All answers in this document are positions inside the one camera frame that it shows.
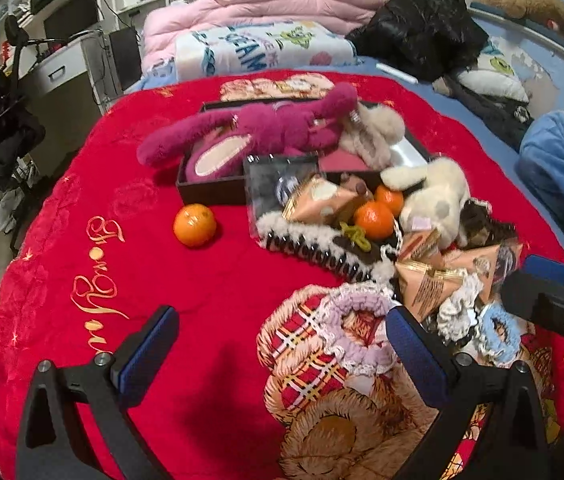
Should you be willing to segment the lilac crochet scrunchie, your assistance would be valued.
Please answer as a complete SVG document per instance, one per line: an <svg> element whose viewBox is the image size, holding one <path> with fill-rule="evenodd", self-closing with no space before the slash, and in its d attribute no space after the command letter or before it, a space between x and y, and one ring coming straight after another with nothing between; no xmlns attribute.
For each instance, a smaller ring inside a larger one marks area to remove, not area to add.
<svg viewBox="0 0 564 480"><path fill-rule="evenodd" d="M344 284L326 294L314 314L324 352L353 375L382 375L397 362L384 321L399 302L389 285Z"/></svg>

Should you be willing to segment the brown triangular snack pack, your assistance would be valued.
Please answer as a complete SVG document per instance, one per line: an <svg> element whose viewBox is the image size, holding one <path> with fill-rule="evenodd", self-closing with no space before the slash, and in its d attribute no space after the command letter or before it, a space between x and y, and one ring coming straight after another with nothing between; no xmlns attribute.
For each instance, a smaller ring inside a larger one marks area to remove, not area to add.
<svg viewBox="0 0 564 480"><path fill-rule="evenodd" d="M282 217L287 222L339 226L340 222L352 220L355 211L367 202L355 192L314 174L291 194Z"/></svg>

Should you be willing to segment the white scrunchie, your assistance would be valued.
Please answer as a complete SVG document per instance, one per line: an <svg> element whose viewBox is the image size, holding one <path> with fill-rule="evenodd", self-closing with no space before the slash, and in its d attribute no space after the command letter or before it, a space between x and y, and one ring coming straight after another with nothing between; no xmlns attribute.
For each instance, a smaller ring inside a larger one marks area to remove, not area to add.
<svg viewBox="0 0 564 480"><path fill-rule="evenodd" d="M439 307L437 333L446 342L458 342L477 324L476 300L484 284L476 273L465 274L462 285Z"/></svg>

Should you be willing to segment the rear orange mandarin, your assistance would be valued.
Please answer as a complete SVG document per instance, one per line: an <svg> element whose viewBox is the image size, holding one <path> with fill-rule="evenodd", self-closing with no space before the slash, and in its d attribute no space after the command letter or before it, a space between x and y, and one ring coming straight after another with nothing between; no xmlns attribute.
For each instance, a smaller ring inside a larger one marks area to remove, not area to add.
<svg viewBox="0 0 564 480"><path fill-rule="evenodd" d="M399 217L404 208L404 194L386 188L385 185L381 184L376 188L374 198L377 202L386 205L395 218Z"/></svg>

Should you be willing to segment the red embroidered blanket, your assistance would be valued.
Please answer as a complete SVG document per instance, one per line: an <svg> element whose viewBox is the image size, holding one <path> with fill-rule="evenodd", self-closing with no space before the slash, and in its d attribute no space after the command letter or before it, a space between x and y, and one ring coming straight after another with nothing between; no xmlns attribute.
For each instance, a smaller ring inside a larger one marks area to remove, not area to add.
<svg viewBox="0 0 564 480"><path fill-rule="evenodd" d="M471 130L381 76L324 74L370 102L393 105L433 152L464 169L474 196L515 224L523 258L564 262L542 214L482 149ZM161 304L180 332L130 418L175 479L294 478L279 467L285 428L265 409L268 370L260 326L307 285L335 287L322 266L260 248L244 206L214 207L219 237L192 250L172 232L182 199L177 164L154 171L137 147L157 128L218 100L229 78L134 92L96 124L29 228L23 255L0 283L0 472L15 479L16 442L37 365L81 365L114 351Z"/></svg>

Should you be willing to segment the white monster pillow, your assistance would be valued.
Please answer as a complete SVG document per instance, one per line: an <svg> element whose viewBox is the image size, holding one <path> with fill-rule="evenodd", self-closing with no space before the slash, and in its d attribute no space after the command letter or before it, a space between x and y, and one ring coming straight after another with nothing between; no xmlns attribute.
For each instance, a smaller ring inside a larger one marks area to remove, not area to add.
<svg viewBox="0 0 564 480"><path fill-rule="evenodd" d="M480 96L527 104L529 97L509 58L491 38L473 65L458 70L454 79Z"/></svg>

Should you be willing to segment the small brown capybara charm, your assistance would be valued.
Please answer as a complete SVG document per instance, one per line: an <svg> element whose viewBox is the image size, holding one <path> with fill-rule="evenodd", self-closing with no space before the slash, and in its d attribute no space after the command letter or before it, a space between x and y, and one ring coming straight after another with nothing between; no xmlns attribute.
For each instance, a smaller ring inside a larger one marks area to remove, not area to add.
<svg viewBox="0 0 564 480"><path fill-rule="evenodd" d="M373 193L369 190L366 181L354 174L343 172L340 175L340 186L350 192L355 192L365 200L373 200Z"/></svg>

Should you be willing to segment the white remote control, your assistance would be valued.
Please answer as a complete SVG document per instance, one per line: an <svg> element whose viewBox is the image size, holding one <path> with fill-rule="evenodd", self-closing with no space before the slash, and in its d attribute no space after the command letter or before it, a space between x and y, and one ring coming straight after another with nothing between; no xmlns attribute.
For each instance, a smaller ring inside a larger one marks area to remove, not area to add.
<svg viewBox="0 0 564 480"><path fill-rule="evenodd" d="M415 76L411 76L405 72L403 72L402 70L397 70L395 67L389 66L387 64L384 63L378 63L375 65L375 67L380 70L383 73L386 73L389 76L401 79L405 82L408 82L408 84L418 84L419 83L419 79L416 78Z"/></svg>

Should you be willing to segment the lone orange mandarin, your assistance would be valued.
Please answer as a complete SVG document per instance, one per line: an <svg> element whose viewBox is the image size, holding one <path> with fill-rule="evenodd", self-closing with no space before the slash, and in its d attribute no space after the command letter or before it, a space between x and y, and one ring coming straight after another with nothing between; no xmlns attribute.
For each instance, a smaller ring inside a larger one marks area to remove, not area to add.
<svg viewBox="0 0 564 480"><path fill-rule="evenodd" d="M197 248L208 244L214 238L217 222L207 206L191 204L178 211L172 229L181 244Z"/></svg>

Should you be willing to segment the brown teddy bear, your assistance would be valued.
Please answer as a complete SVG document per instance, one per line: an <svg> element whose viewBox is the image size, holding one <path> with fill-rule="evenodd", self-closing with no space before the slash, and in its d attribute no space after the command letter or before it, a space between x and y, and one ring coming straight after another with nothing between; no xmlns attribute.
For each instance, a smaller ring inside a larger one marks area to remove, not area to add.
<svg viewBox="0 0 564 480"><path fill-rule="evenodd" d="M562 0L480 0L480 3L503 11L512 20L531 20L564 37Z"/></svg>

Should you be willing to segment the clear bag with badge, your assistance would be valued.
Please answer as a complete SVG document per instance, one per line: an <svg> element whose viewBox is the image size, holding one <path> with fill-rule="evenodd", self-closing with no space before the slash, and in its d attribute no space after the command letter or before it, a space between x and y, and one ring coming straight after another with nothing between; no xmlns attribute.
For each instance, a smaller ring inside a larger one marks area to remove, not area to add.
<svg viewBox="0 0 564 480"><path fill-rule="evenodd" d="M319 170L316 154L248 155L243 162L250 235L268 212L281 212L295 189Z"/></svg>

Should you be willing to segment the magenta plush bear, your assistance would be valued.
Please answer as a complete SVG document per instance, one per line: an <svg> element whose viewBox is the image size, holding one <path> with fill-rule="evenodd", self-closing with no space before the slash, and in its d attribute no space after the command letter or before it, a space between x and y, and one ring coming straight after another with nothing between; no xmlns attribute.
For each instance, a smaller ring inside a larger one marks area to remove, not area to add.
<svg viewBox="0 0 564 480"><path fill-rule="evenodd" d="M343 120L357 109L355 87L336 84L306 102L255 102L217 108L177 120L149 134L137 149L141 165L162 168L189 154L186 180L234 176L250 155L296 155L337 148Z"/></svg>

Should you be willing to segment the cartoon print pillow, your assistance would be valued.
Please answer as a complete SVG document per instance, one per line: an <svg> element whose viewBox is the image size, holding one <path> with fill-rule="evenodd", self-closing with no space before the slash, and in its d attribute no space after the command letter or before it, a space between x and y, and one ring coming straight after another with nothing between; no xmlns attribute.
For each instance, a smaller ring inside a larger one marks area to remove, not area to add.
<svg viewBox="0 0 564 480"><path fill-rule="evenodd" d="M179 82L277 68L356 63L356 49L350 41L311 21L219 26L186 32L175 41Z"/></svg>

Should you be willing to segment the white desk with shelves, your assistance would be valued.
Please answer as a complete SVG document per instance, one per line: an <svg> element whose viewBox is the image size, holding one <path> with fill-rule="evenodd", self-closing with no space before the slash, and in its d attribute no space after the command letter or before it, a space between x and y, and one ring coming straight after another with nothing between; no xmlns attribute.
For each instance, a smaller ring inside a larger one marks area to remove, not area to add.
<svg viewBox="0 0 564 480"><path fill-rule="evenodd" d="M170 0L0 0L0 68L38 99L75 78L107 110L142 74L143 26Z"/></svg>

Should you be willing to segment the black computer monitor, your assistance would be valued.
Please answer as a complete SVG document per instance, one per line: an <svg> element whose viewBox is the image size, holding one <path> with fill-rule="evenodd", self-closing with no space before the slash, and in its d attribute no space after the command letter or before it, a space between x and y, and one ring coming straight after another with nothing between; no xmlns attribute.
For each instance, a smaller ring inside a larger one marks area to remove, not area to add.
<svg viewBox="0 0 564 480"><path fill-rule="evenodd" d="M99 23L96 0L70 0L43 22L47 38L68 39Z"/></svg>

